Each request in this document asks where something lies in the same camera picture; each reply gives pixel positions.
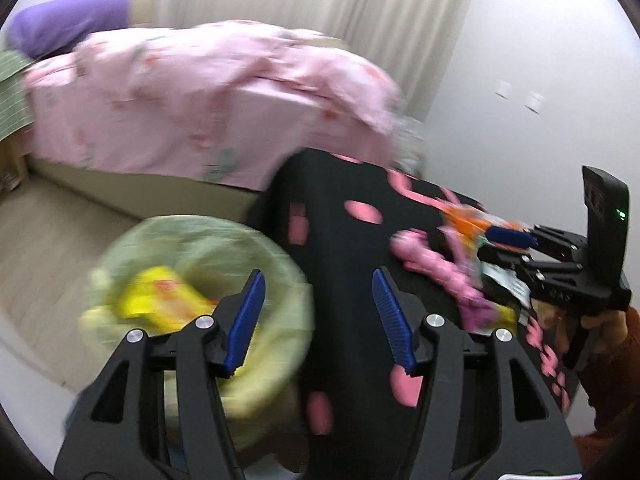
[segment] human hand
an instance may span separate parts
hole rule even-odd
[[[566,311],[544,301],[531,300],[538,314],[538,323],[543,330],[556,327],[556,349],[563,354],[569,351],[569,336],[566,329]],[[600,327],[600,338],[593,348],[594,354],[604,354],[617,349],[626,339],[626,313],[621,310],[605,310],[596,317],[582,316],[580,324],[591,330]]]

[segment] purple pillow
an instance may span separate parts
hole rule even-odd
[[[9,29],[12,47],[32,59],[64,54],[92,32],[127,28],[129,0],[54,0],[23,9]]]

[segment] pink plush toy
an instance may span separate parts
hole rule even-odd
[[[465,330],[476,332],[498,321],[494,304],[471,285],[469,276],[456,264],[429,248],[424,231],[397,232],[390,244],[391,252],[404,261],[405,270],[428,276],[456,299]]]

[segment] metal screw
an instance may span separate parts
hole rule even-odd
[[[213,318],[211,316],[200,316],[196,319],[196,326],[201,329],[211,328],[213,326]]]
[[[127,341],[130,343],[137,343],[145,336],[145,333],[142,332],[139,328],[134,328],[133,330],[129,330],[127,333]]]
[[[496,330],[495,336],[503,343],[508,343],[513,338],[511,332],[509,332],[506,328],[499,328],[498,330]]]
[[[427,323],[434,328],[438,328],[444,325],[444,318],[440,314],[431,314],[427,316]]]

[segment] green striped cloth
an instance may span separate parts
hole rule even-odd
[[[20,74],[33,63],[15,50],[0,51],[0,140],[33,123],[20,81]]]

